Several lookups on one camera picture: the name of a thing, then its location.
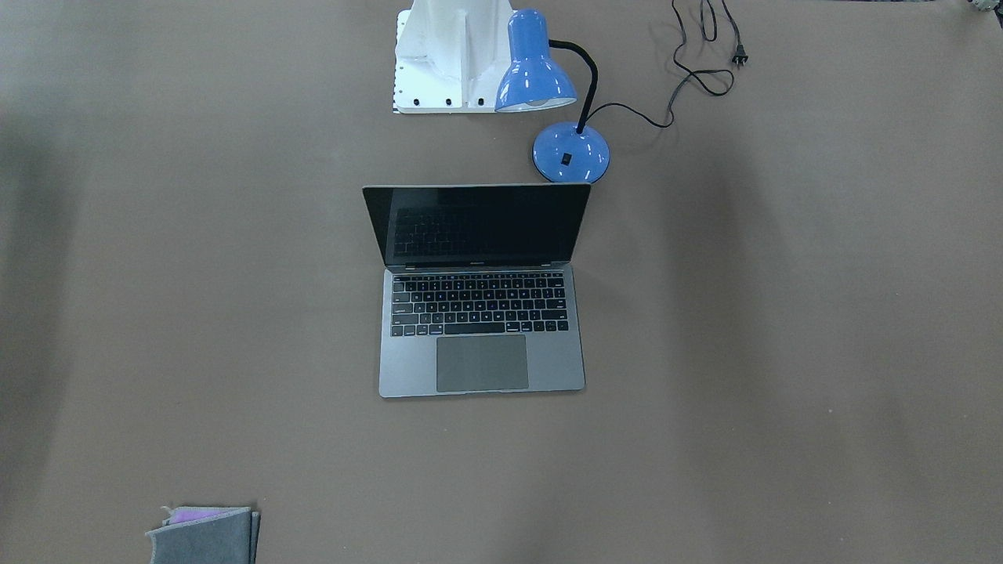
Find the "black cable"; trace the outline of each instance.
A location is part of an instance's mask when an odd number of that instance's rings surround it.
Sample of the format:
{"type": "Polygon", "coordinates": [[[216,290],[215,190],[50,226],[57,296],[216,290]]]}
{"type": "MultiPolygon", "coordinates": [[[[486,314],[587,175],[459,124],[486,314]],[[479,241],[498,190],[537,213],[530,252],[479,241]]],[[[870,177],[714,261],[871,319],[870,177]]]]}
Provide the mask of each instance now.
{"type": "MultiPolygon", "coordinates": [[[[714,29],[714,39],[717,38],[717,16],[714,14],[714,7],[713,7],[713,5],[710,4],[709,0],[700,0],[700,18],[701,18],[700,31],[703,34],[704,39],[710,41],[712,39],[707,39],[707,36],[706,36],[706,27],[703,24],[703,3],[704,2],[707,2],[707,5],[710,6],[711,18],[712,18],[713,25],[714,25],[714,27],[713,27],[713,29],[714,29]]],[[[725,13],[728,16],[728,20],[731,22],[731,26],[732,26],[732,28],[735,31],[735,36],[736,36],[736,40],[737,40],[738,39],[738,24],[736,24],[734,18],[731,17],[731,12],[728,11],[728,5],[725,2],[725,0],[721,0],[721,4],[724,5],[724,11],[725,11],[725,13]]],[[[672,125],[672,123],[675,122],[675,120],[676,120],[676,114],[675,114],[675,112],[672,109],[672,105],[675,103],[676,97],[679,95],[679,92],[682,90],[683,86],[685,86],[687,83],[689,83],[689,81],[691,79],[696,80],[696,82],[700,85],[700,87],[703,88],[703,90],[706,93],[708,93],[708,94],[710,94],[712,96],[723,96],[723,95],[725,95],[725,94],[727,94],[728,92],[731,91],[731,88],[735,85],[735,75],[734,75],[733,72],[731,72],[730,69],[727,69],[727,68],[718,68],[718,69],[693,70],[693,69],[689,68],[688,66],[684,65],[683,63],[679,62],[679,58],[678,58],[679,51],[682,50],[682,48],[686,46],[686,42],[687,42],[688,38],[686,36],[686,28],[685,28],[685,26],[683,26],[683,16],[682,16],[682,14],[679,13],[679,9],[676,8],[676,0],[672,0],[671,5],[672,5],[672,11],[676,15],[676,21],[679,23],[680,34],[682,35],[682,40],[680,41],[679,46],[676,47],[675,51],[672,52],[672,62],[676,66],[678,66],[679,68],[681,68],[682,70],[686,71],[686,76],[684,76],[683,79],[679,81],[679,84],[676,85],[676,87],[675,87],[674,90],[672,90],[672,95],[669,97],[669,103],[668,103],[668,105],[665,108],[665,115],[666,115],[667,118],[669,118],[669,121],[667,123],[659,123],[659,122],[655,121],[654,119],[652,119],[651,117],[648,117],[647,115],[645,115],[641,111],[638,111],[637,109],[634,109],[633,107],[631,107],[631,106],[629,106],[629,105],[627,105],[625,103],[621,103],[621,102],[608,102],[608,103],[604,103],[604,104],[600,105],[599,107],[597,107],[596,109],[594,109],[591,113],[589,113],[589,115],[586,117],[586,121],[588,121],[589,119],[592,119],[592,116],[595,115],[597,112],[599,112],[601,109],[604,109],[604,108],[607,108],[607,107],[617,106],[617,107],[623,107],[623,108],[625,108],[625,109],[627,109],[627,110],[629,110],[629,111],[631,111],[631,112],[639,115],[645,121],[647,121],[648,123],[650,123],[651,125],[653,125],[655,127],[659,127],[661,129],[665,129],[665,128],[668,128],[670,125],[672,125]],[[717,74],[721,74],[721,73],[727,74],[728,77],[730,78],[730,80],[727,82],[727,85],[724,87],[723,90],[715,90],[715,89],[711,88],[701,78],[701,75],[704,75],[704,74],[706,74],[706,75],[717,75],[717,74]]],[[[742,54],[742,56],[744,56],[744,50],[742,49],[742,45],[741,45],[740,41],[738,41],[738,48],[737,48],[737,50],[741,50],[741,54],[742,54]]],[[[735,57],[733,57],[732,60],[738,58],[737,50],[736,50],[735,57]]],[[[744,60],[742,60],[741,62],[738,62],[737,60],[735,60],[735,62],[738,63],[738,64],[741,64],[742,62],[744,62],[744,60]]]]}
{"type": "Polygon", "coordinates": [[[717,41],[717,11],[714,10],[714,5],[710,3],[710,0],[700,0],[700,35],[703,36],[703,40],[708,43],[713,43],[717,41]],[[710,21],[714,24],[714,35],[713,37],[707,37],[707,26],[703,23],[703,6],[704,4],[710,8],[710,21]]]}

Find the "trackpad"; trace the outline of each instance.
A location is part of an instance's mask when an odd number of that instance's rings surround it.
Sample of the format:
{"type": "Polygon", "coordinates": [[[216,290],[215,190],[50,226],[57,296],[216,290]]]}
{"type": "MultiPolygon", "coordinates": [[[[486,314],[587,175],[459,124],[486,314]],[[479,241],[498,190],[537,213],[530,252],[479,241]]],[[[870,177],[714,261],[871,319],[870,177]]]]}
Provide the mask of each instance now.
{"type": "Polygon", "coordinates": [[[523,335],[439,337],[435,343],[439,391],[530,387],[523,335]]]}

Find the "white mount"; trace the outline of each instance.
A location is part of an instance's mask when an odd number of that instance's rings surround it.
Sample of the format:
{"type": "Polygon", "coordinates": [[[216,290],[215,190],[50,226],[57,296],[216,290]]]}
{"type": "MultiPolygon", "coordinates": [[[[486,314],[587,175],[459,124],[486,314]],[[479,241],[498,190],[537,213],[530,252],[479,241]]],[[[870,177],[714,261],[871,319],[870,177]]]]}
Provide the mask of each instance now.
{"type": "Polygon", "coordinates": [[[493,113],[513,13],[509,0],[414,0],[397,16],[393,110],[493,113]]]}

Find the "gray fabric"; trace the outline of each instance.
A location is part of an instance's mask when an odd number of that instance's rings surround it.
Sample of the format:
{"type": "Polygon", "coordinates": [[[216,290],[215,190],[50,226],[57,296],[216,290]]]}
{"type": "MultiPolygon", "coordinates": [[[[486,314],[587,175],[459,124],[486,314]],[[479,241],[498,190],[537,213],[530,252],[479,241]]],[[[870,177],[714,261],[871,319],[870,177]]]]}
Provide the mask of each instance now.
{"type": "Polygon", "coordinates": [[[254,564],[259,514],[237,508],[221,515],[168,525],[146,536],[150,564],[254,564]]]}

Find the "lamp base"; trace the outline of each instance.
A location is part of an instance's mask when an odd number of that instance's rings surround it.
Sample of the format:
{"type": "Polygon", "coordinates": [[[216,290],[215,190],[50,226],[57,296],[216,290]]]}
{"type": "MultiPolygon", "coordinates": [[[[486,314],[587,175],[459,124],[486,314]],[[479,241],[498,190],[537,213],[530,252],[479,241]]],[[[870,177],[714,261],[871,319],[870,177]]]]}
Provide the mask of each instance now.
{"type": "Polygon", "coordinates": [[[551,182],[593,183],[610,166],[610,146],[588,125],[562,121],[547,127],[533,144],[533,162],[551,182]]]}

